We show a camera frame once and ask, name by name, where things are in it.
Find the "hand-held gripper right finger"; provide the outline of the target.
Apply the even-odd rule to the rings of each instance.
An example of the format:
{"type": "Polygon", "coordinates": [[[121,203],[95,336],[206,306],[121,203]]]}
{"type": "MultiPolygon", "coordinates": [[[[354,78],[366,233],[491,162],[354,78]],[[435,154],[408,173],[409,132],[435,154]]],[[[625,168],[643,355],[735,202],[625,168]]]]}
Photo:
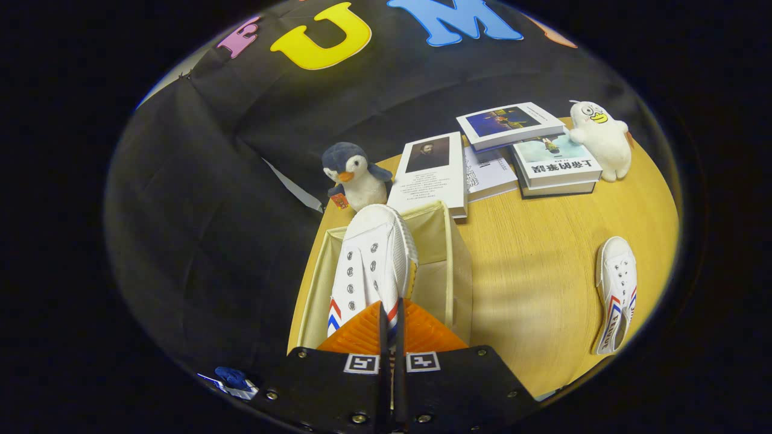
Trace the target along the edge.
{"type": "Polygon", "coordinates": [[[498,433],[539,410],[489,345],[406,351],[402,301],[398,313],[392,397],[394,422],[403,433],[498,433]]]}

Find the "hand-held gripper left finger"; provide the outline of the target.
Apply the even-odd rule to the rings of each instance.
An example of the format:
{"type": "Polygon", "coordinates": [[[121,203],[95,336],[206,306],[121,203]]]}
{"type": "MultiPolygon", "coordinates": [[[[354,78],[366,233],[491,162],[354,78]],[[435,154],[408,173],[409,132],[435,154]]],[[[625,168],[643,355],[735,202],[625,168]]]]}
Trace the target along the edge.
{"type": "Polygon", "coordinates": [[[379,433],[390,423],[387,324],[379,307],[375,352],[297,347],[261,385],[250,407],[297,433],[379,433]]]}

